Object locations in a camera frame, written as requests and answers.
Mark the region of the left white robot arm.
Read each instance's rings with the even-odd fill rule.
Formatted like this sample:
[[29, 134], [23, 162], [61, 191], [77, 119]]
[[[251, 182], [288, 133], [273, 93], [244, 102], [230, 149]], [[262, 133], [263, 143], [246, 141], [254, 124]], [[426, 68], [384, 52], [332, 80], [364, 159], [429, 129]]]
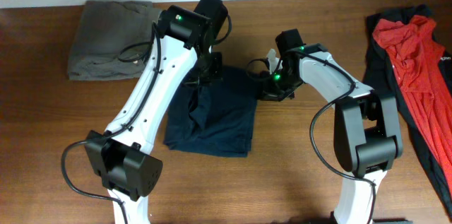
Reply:
[[126, 104], [105, 132], [91, 131], [85, 151], [114, 204], [115, 223], [148, 223], [148, 196], [163, 163], [151, 156], [162, 118], [181, 83], [212, 83], [221, 55], [213, 52], [229, 20], [222, 0], [200, 0], [193, 11], [172, 5], [160, 14], [148, 62]]

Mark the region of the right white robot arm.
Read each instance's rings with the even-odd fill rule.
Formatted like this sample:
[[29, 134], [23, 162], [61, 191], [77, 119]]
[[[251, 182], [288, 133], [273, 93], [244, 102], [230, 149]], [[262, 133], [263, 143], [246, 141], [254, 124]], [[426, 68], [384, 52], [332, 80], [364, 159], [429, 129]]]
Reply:
[[[277, 49], [263, 59], [268, 70], [260, 99], [293, 98], [303, 84], [321, 95], [326, 105], [312, 118], [309, 139], [319, 160], [343, 179], [338, 205], [328, 222], [373, 223], [377, 191], [403, 153], [394, 96], [354, 78], [325, 46], [305, 44], [296, 29], [281, 32], [275, 43]], [[314, 139], [316, 122], [329, 108], [334, 109], [333, 148], [339, 170], [325, 160]]]

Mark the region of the navy blue t-shirt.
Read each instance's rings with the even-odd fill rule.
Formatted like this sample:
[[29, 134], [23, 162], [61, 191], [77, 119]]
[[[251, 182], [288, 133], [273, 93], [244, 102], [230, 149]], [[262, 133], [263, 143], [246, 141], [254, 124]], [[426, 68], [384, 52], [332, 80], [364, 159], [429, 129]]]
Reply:
[[245, 70], [232, 66], [210, 86], [179, 86], [167, 110], [163, 143], [170, 150], [247, 157], [261, 91]]

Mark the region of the grey shorts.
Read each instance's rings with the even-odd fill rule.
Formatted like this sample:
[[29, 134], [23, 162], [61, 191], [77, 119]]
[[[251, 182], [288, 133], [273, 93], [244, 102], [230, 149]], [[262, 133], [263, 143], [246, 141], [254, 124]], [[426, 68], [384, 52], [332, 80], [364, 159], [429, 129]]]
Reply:
[[85, 3], [68, 58], [72, 81], [113, 81], [141, 76], [138, 58], [152, 38], [151, 28], [162, 10], [150, 1]]

